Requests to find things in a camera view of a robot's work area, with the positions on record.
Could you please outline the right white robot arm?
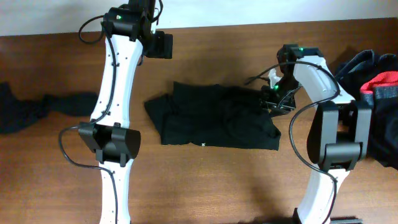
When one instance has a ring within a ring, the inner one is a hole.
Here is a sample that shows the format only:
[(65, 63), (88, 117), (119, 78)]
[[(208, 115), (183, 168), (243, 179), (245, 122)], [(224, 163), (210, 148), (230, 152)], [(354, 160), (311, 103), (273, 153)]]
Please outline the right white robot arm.
[(340, 86), (318, 48), (285, 44), (277, 52), (277, 61), (265, 71), (268, 84), (262, 87), (262, 107), (273, 116), (285, 115), (296, 108), (296, 92), (301, 88), (307, 92), (312, 102), (290, 121), (291, 141), (298, 116), (316, 109), (307, 138), (309, 159), (303, 161), (312, 172), (291, 223), (362, 223), (356, 217), (333, 218), (331, 212), (343, 181), (366, 156), (371, 108)]

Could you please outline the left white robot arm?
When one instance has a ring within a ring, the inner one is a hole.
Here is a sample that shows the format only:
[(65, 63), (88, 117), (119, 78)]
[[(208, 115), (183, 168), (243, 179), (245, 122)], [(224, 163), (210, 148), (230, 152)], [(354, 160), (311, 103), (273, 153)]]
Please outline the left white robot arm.
[(90, 121), (78, 127), (101, 172), (100, 224), (131, 222), (129, 178), (141, 134), (129, 127), (130, 99), (136, 68), (145, 57), (172, 58), (172, 35), (156, 29), (163, 8), (161, 0), (129, 1), (100, 17), (106, 47), (103, 78)]

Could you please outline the black t-shirt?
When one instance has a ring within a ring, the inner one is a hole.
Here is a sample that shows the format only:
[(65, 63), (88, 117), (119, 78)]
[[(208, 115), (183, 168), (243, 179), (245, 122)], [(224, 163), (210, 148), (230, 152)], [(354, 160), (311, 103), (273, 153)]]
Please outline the black t-shirt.
[(279, 149), (281, 132), (261, 92), (238, 86), (174, 82), (171, 94), (144, 103), (163, 145)]

